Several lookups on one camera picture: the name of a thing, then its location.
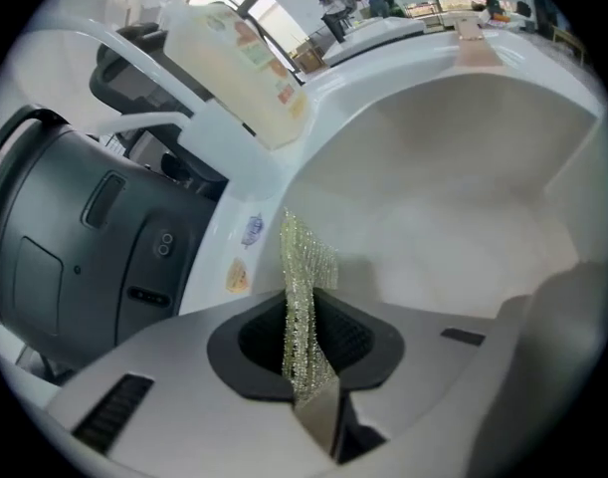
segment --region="plastic container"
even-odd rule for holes
[[[260,37],[224,4],[172,2],[164,54],[248,125],[268,149],[297,139],[304,91]]]

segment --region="black slot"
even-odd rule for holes
[[[125,375],[74,430],[74,437],[106,453],[153,386],[138,375]]]
[[[160,308],[166,308],[171,304],[171,300],[164,294],[157,292],[150,292],[144,289],[138,289],[137,287],[131,287],[128,290],[128,296],[142,303],[148,303],[149,305],[155,305]]]
[[[92,202],[85,222],[94,228],[101,228],[106,223],[108,212],[113,207],[123,187],[123,178],[114,174],[105,178],[101,188],[96,193],[96,198]]]
[[[459,330],[457,328],[447,328],[446,330],[443,330],[441,337],[456,340],[457,342],[462,342],[463,344],[476,347],[480,347],[485,339],[485,335]]]
[[[246,124],[242,123],[242,127],[249,132],[252,136],[256,136],[257,134]]]

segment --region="table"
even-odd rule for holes
[[[438,20],[438,25],[439,27],[443,27],[445,28],[445,23],[443,22],[443,12],[441,12],[439,10],[439,5],[437,5],[436,3],[434,4],[426,4],[426,5],[419,5],[413,8],[407,8],[406,7],[406,12],[409,15],[410,18],[413,19],[426,19],[426,18],[433,18],[436,17],[436,19]],[[419,10],[423,11],[425,9],[430,9],[428,12],[422,12],[419,14]]]
[[[421,20],[405,18],[386,18],[367,25],[364,23],[346,35],[345,42],[334,43],[323,56],[323,61],[331,67],[336,66],[379,46],[423,35],[425,29],[425,23]]]
[[[429,18],[437,18],[440,26],[445,29],[452,29],[457,19],[478,17],[479,14],[481,13],[477,11],[445,11],[417,16],[416,19],[426,21]]]
[[[383,18],[369,18],[367,20],[364,21],[359,21],[356,25],[354,25],[353,27],[348,28],[345,31],[345,35],[348,36],[350,34],[353,34],[354,32],[356,32],[357,30],[362,30],[363,27],[367,27],[368,25],[373,25],[374,23],[378,23],[379,21],[381,21]]]

